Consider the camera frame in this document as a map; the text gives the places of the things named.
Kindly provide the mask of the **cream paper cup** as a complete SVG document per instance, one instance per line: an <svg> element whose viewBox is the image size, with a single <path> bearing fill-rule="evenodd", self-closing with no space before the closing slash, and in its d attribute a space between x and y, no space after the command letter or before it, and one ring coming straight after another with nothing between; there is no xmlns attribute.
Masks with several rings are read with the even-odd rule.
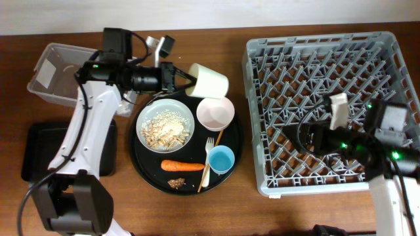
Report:
<svg viewBox="0 0 420 236"><path fill-rule="evenodd" d="M186 95L196 98L220 99L227 95L228 78L200 64L192 64L188 74L197 79L196 84L185 90Z"/></svg>

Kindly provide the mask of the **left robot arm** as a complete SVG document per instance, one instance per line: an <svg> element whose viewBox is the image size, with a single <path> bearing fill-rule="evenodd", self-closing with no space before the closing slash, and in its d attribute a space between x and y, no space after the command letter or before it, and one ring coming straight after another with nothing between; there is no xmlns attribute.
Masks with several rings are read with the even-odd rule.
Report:
<svg viewBox="0 0 420 236"><path fill-rule="evenodd" d="M117 62L90 59L75 73L78 99L61 149L48 166L49 173L36 181L22 200L17 232L29 198L49 231L61 235L129 235L114 219L114 200L100 183L100 160L108 129L123 92L184 91L198 76L170 62L158 67L140 66L137 60Z"/></svg>

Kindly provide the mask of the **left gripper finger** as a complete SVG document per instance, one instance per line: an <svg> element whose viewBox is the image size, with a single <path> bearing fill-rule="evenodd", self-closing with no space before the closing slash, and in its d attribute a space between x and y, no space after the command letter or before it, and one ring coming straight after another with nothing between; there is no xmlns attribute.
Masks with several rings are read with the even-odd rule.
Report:
<svg viewBox="0 0 420 236"><path fill-rule="evenodd" d="M189 73L186 73L185 71L182 71L181 69L179 69L177 67L174 67L174 69L175 69L175 74L178 75L178 76L181 76L181 77L183 77L185 79L188 79L190 81L196 81L197 80L197 78L194 77L193 75L190 75Z"/></svg>
<svg viewBox="0 0 420 236"><path fill-rule="evenodd" d="M187 83L187 84L176 84L175 83L175 86L174 86L174 88L175 88L175 90L174 90L174 93L176 94L176 93L182 93L183 91L185 91L186 89L189 89L189 88L192 88L192 87L194 87L196 85L196 82L190 82L190 83Z"/></svg>

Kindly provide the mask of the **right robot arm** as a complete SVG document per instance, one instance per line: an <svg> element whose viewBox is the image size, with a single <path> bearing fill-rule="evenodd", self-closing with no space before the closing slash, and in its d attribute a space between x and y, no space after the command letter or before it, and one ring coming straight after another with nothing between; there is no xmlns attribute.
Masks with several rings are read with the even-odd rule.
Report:
<svg viewBox="0 0 420 236"><path fill-rule="evenodd" d="M321 124L287 125L283 135L299 153L326 156L339 154L363 167L371 193L377 235L419 234L419 151L380 142L376 137Z"/></svg>

